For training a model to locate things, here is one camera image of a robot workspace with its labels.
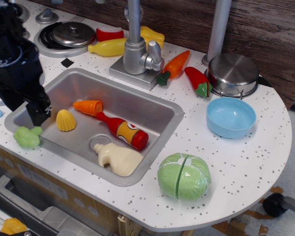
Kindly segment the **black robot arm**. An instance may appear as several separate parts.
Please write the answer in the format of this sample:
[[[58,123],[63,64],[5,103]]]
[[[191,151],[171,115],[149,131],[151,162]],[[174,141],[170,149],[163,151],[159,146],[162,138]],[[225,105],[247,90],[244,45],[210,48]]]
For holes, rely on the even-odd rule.
[[[12,111],[27,102],[33,125],[41,126],[51,116],[51,102],[39,81],[38,48],[23,37],[24,31],[12,3],[0,0],[0,98]]]

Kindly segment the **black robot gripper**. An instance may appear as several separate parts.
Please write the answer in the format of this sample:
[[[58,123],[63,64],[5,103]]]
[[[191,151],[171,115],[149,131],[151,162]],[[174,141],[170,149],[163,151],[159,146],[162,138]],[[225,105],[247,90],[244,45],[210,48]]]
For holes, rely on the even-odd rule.
[[[15,111],[25,101],[34,126],[51,117],[51,102],[39,78],[43,70],[38,48],[29,40],[0,40],[0,98]]]

